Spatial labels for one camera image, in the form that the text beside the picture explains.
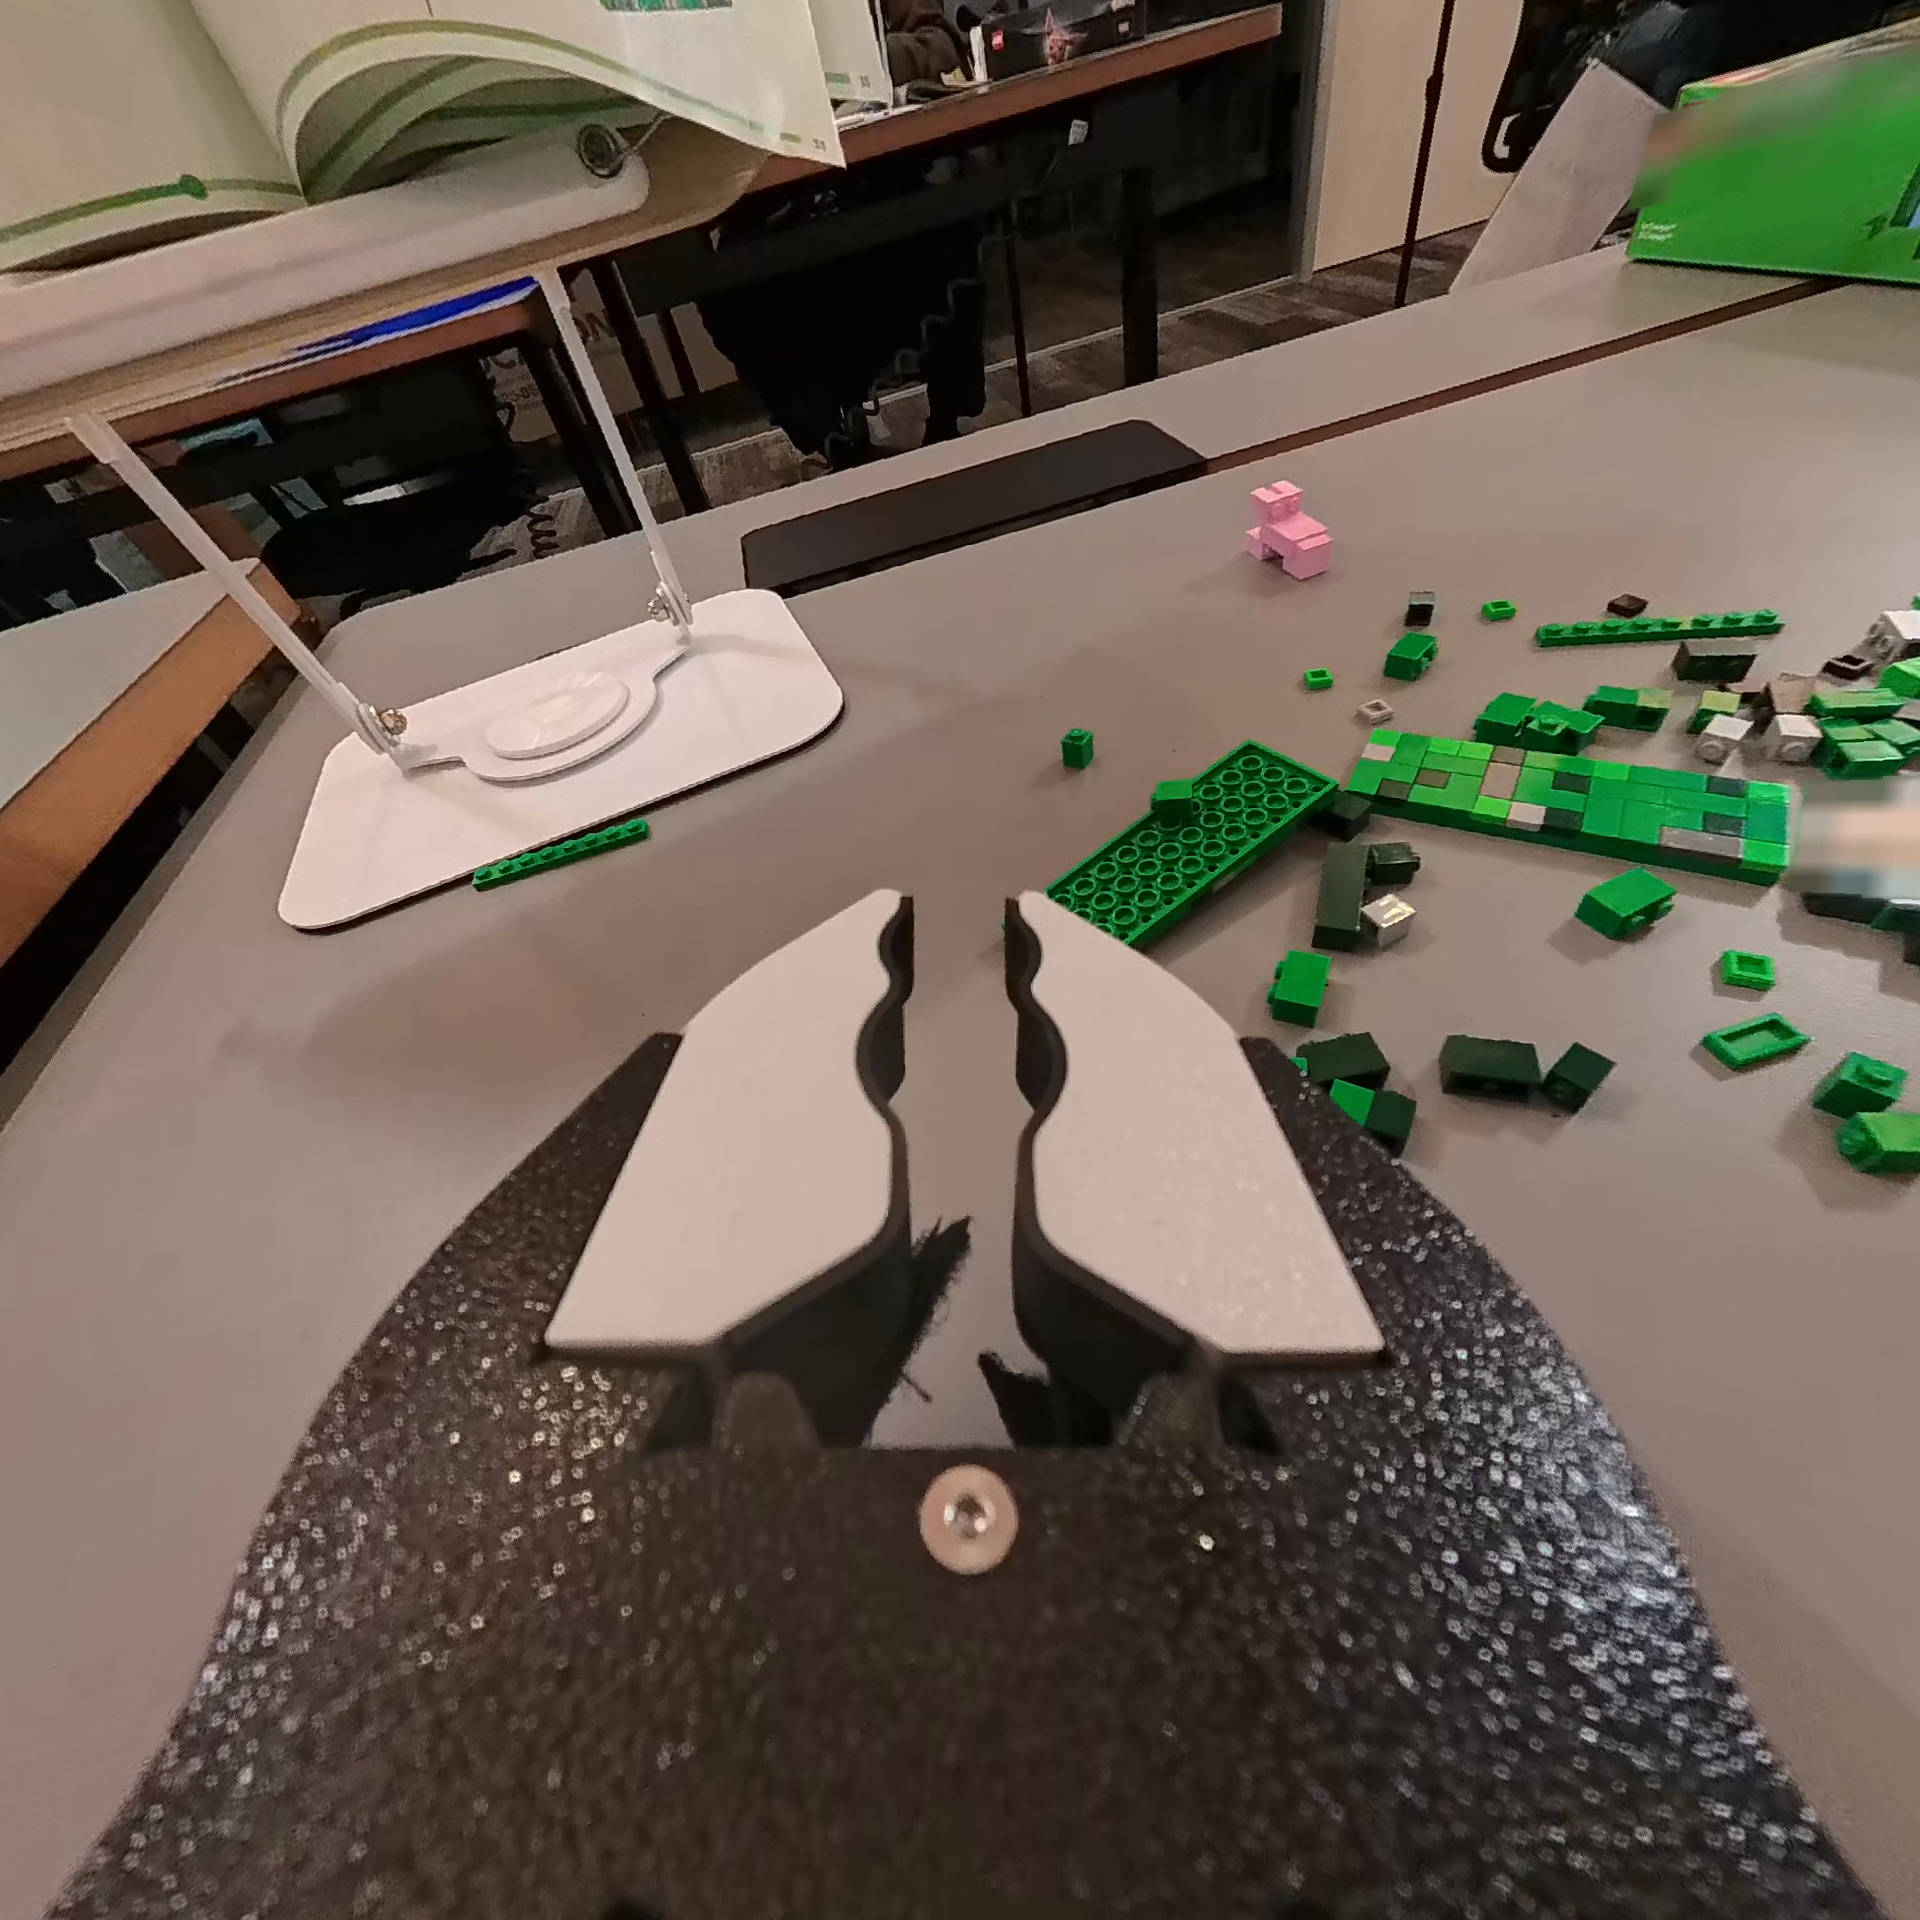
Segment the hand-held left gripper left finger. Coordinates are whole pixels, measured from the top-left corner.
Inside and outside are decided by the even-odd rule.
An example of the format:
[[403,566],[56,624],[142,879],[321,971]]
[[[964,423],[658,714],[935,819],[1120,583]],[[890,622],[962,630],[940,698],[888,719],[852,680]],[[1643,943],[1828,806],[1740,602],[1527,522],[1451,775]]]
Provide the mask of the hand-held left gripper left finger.
[[969,1257],[918,1240],[906,1131],[914,904],[878,890],[759,961],[684,1034],[545,1330],[569,1360],[786,1382],[865,1442]]

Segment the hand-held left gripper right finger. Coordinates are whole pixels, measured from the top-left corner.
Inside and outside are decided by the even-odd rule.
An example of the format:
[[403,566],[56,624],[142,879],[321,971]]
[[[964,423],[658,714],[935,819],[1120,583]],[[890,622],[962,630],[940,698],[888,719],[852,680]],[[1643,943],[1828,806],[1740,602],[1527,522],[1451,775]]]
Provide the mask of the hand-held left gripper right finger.
[[1036,1373],[1002,1367],[1014,1445],[1110,1445],[1195,1382],[1363,1397],[1390,1341],[1232,1024],[1044,895],[1004,909],[1026,1120],[1010,1289]]

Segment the green studded baseplate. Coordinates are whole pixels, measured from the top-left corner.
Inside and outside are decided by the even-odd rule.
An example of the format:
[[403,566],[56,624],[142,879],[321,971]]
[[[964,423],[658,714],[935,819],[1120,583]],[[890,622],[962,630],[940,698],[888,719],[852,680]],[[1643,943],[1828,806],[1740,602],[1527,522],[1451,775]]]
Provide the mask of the green studded baseplate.
[[1337,783],[1259,741],[1186,779],[1186,815],[1163,795],[1047,888],[1066,913],[1147,950],[1326,811]]

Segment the long green toy plate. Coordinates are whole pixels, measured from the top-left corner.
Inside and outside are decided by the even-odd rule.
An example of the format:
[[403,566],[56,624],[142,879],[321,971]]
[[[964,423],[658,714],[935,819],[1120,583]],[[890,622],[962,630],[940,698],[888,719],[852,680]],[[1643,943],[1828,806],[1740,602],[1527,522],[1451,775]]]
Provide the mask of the long green toy plate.
[[1594,621],[1546,622],[1534,631],[1544,649],[1588,649],[1628,643],[1704,643],[1710,649],[1745,649],[1786,630],[1771,608],[1698,616],[1608,616]]
[[482,865],[471,873],[471,888],[478,895],[489,895],[521,881],[559,873],[624,848],[643,847],[651,837],[651,826],[644,819],[614,823],[592,833],[578,833],[560,841],[528,848]]

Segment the white book stand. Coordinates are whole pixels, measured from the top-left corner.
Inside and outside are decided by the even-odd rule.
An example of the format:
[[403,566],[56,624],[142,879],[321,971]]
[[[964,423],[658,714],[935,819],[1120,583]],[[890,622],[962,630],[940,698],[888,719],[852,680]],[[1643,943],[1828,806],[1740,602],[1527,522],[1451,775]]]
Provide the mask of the white book stand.
[[[279,891],[279,919],[331,930],[456,881],[539,862],[545,848],[745,774],[816,741],[844,691],[768,590],[688,600],[617,435],[560,285],[569,230],[667,210],[670,160],[756,151],[667,125],[667,147],[591,125],[494,147],[427,177],[4,288],[4,403],[52,425],[119,481],[206,569],[346,725],[327,754]],[[327,310],[392,313],[410,282],[462,285],[489,259],[536,267],[547,317],[641,518],[658,614],[411,710],[342,682],[132,449],[137,400],[115,398],[160,357],[209,375],[300,346]]]

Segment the scattered green toy bricks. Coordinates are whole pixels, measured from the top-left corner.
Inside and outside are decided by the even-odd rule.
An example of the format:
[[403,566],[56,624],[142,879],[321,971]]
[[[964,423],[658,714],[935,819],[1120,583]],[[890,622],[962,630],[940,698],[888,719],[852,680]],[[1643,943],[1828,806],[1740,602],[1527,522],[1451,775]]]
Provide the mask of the scattered green toy bricks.
[[[1674,645],[1674,688],[1603,683],[1580,706],[1502,691],[1479,710],[1473,730],[1458,739],[1599,757],[1600,734],[1652,736],[1674,710],[1674,693],[1696,688],[1696,704],[1687,717],[1687,744],[1694,760],[1660,766],[1740,777],[1735,760],[1753,751],[1770,763],[1810,766],[1833,783],[1880,785],[1916,777],[1916,602],[1908,608],[1880,614],[1862,648],[1826,661],[1812,677],[1751,680],[1755,663],[1755,645],[1740,649],[1710,649],[1704,643]],[[1360,704],[1356,723],[1366,728],[1366,736],[1356,757],[1376,730],[1416,734],[1416,730],[1398,728],[1394,721],[1387,703]],[[1321,1017],[1330,954],[1387,947],[1412,923],[1404,890],[1422,870],[1418,848],[1404,841],[1360,841],[1376,816],[1406,819],[1374,811],[1371,802],[1350,793],[1344,783],[1336,783],[1330,808],[1308,823],[1334,834],[1344,848],[1330,850],[1324,861],[1311,950],[1287,952],[1264,992],[1268,1016],[1302,1029]],[[1179,819],[1186,815],[1185,786],[1186,777],[1163,779],[1152,799],[1163,795],[1174,816]],[[1819,808],[1812,808],[1807,816],[1801,855],[1794,858],[1794,809],[1796,800],[1792,862],[1778,882],[1792,886],[1810,918],[1864,927],[1897,943],[1905,965],[1916,969],[1916,850],[1908,850],[1900,837],[1894,843],[1897,850],[1876,850],[1871,827],[1865,850],[1841,850],[1846,821],[1831,815],[1826,827],[1833,827],[1838,837],[1824,837]],[[1679,895],[1662,879],[1665,873],[1681,871],[1628,862],[1620,871],[1600,879],[1576,904],[1576,923],[1606,943],[1638,943],[1674,913]],[[1587,1045],[1571,1045],[1552,1065],[1542,1065],[1534,1045],[1479,1039],[1447,1039],[1439,1064],[1442,1091],[1451,1095],[1512,1102],[1538,1097],[1559,1114],[1580,1114],[1611,1070],[1611,1059]],[[1913,1075],[1907,1069],[1855,1050],[1816,1085],[1808,1104],[1812,1114],[1831,1122],[1836,1150],[1847,1167],[1867,1178],[1916,1183],[1916,1089],[1913,1104],[1905,1104],[1911,1082]]]

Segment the green mosaic brick panel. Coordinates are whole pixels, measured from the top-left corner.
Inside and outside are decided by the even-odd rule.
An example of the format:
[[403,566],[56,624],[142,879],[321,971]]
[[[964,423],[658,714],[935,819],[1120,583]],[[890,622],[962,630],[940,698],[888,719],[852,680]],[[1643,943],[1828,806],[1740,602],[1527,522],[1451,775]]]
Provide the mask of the green mosaic brick panel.
[[1419,826],[1650,870],[1775,886],[1792,862],[1787,785],[1694,768],[1382,728],[1344,789]]

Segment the pink toy pig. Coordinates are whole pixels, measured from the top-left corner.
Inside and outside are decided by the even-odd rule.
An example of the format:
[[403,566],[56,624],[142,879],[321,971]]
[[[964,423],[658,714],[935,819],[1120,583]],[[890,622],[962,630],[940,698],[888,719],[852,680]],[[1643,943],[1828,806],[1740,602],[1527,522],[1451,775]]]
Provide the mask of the pink toy pig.
[[1320,579],[1334,563],[1334,536],[1306,511],[1302,487],[1278,481],[1252,493],[1256,525],[1243,538],[1252,560],[1282,569],[1291,582]]

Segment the adjacent wood-edged table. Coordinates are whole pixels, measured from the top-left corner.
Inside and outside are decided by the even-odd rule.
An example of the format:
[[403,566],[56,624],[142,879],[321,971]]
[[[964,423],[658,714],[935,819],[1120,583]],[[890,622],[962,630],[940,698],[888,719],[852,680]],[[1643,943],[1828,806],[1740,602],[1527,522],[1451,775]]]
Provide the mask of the adjacent wood-edged table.
[[206,575],[4,631],[4,963],[270,661]]

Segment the white paper bag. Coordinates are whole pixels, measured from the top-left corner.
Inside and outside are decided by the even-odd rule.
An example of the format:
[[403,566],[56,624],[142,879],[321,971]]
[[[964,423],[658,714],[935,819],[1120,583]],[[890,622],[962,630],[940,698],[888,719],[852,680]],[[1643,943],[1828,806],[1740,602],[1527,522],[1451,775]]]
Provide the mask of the white paper bag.
[[1662,118],[1643,88],[1606,62],[1588,65],[1479,234],[1451,293],[1594,251],[1630,205]]

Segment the black floor stand with tablet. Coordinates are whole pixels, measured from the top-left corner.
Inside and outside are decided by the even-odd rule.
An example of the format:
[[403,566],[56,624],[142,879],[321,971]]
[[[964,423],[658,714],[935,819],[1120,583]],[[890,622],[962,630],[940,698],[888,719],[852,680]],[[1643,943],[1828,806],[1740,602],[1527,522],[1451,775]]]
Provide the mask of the black floor stand with tablet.
[[1424,83],[1424,121],[1419,134],[1419,147],[1416,151],[1412,179],[1408,189],[1408,205],[1406,205],[1406,223],[1404,223],[1404,239],[1399,246],[1399,274],[1398,274],[1398,293],[1394,306],[1404,306],[1408,302],[1408,288],[1412,277],[1412,266],[1418,262],[1418,249],[1422,241],[1422,217],[1424,217],[1424,198],[1430,173],[1433,162],[1433,143],[1439,131],[1439,114],[1444,98],[1447,72],[1449,72],[1449,46],[1457,25],[1457,0],[1444,0],[1440,5],[1435,38],[1431,46],[1431,66]]

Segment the green toy set box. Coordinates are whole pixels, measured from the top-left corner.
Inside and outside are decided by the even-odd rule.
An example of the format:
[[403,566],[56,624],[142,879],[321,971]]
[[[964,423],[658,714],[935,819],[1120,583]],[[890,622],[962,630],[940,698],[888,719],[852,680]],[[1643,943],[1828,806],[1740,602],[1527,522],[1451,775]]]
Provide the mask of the green toy set box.
[[1916,286],[1916,41],[1687,88],[1634,201],[1638,262]]

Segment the open brick instruction booklet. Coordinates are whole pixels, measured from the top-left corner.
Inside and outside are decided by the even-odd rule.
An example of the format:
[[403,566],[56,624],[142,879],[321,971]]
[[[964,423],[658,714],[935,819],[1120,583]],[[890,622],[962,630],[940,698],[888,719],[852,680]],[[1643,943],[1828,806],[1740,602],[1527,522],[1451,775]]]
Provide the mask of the open brick instruction booklet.
[[859,3],[4,3],[2,266],[56,272],[586,127],[842,160]]

